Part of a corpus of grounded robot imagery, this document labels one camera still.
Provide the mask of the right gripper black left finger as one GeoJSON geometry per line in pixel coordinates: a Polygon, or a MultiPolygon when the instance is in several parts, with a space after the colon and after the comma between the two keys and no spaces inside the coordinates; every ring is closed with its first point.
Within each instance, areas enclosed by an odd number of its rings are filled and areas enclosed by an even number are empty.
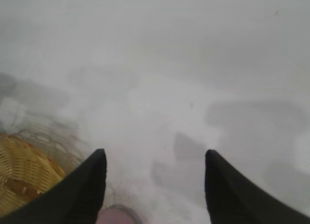
{"type": "Polygon", "coordinates": [[[107,160],[97,149],[54,188],[1,218],[2,224],[94,224],[106,189],[107,160]]]}

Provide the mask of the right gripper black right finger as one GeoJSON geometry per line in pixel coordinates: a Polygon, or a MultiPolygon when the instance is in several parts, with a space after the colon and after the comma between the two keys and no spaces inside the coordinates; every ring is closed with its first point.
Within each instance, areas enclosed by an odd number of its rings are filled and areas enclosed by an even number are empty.
{"type": "Polygon", "coordinates": [[[217,151],[205,154],[205,200],[213,224],[308,224],[308,216],[256,186],[217,151]]]}

